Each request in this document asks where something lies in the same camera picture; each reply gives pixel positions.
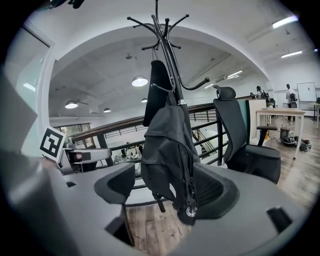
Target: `wooden floor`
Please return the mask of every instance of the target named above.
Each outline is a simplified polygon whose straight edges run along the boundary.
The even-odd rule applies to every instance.
[[[272,119],[271,124],[278,127],[294,124],[287,118]],[[312,148],[308,152],[300,151],[294,160],[295,147],[286,147],[280,143],[280,133],[270,132],[270,146],[281,151],[281,175],[277,184],[297,203],[311,208],[317,198],[320,184],[320,129],[310,118],[304,119],[303,139],[310,140]],[[182,224],[171,202],[164,202],[165,213],[161,213],[157,204],[127,208],[128,221],[134,237],[135,248],[151,256],[164,256],[172,251],[191,230]]]
[[[271,124],[279,130],[270,132],[270,147],[281,152],[281,175],[277,186],[299,204],[311,208],[320,190],[320,129],[316,129],[316,122],[310,117],[304,118],[302,138],[310,140],[312,148],[308,152],[299,151],[294,160],[296,148],[281,144],[280,127],[282,124],[300,126],[299,118],[289,122],[286,117],[280,116],[272,119]]]
[[[135,248],[152,256],[171,252],[191,230],[180,222],[172,202],[163,202],[166,212],[158,204],[126,209]]]

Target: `black backpack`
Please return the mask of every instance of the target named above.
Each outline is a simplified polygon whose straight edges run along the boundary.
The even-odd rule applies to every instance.
[[[191,178],[193,165],[200,159],[181,107],[166,105],[160,108],[144,137],[141,158],[144,183],[152,191],[162,212],[165,209],[161,197],[172,201],[177,211],[185,210],[194,202]]]
[[[270,97],[269,97],[269,93],[263,91],[261,97],[262,97],[262,99],[265,99],[266,102],[271,102]]]
[[[291,93],[290,94],[290,102],[296,102],[297,101],[297,96],[295,93]]]

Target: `backpack strap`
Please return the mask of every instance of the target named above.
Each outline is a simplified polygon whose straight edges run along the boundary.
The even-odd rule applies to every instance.
[[[158,206],[160,208],[160,211],[162,213],[165,213],[166,212],[166,209],[165,209],[165,206],[164,206],[164,203],[161,201],[161,198],[162,196],[158,195],[157,193],[152,193],[153,195],[153,198],[156,200],[156,202],[158,203]]]
[[[172,91],[168,91],[165,105],[166,106],[176,106],[177,105],[176,98],[175,98],[174,93]]]

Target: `chair headrest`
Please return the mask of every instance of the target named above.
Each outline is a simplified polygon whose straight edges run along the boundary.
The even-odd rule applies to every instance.
[[[230,101],[236,97],[236,91],[231,87],[219,87],[218,85],[214,85],[216,88],[216,95],[221,101]]]

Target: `office chair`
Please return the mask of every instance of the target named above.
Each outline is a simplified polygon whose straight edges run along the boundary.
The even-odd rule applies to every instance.
[[[229,143],[224,154],[224,162],[229,169],[253,174],[277,183],[280,177],[281,153],[262,146],[267,131],[277,130],[275,126],[258,126],[261,130],[258,145],[247,144],[247,130],[243,120],[236,92],[230,87],[213,86],[217,89],[213,100],[217,117],[222,122]]]

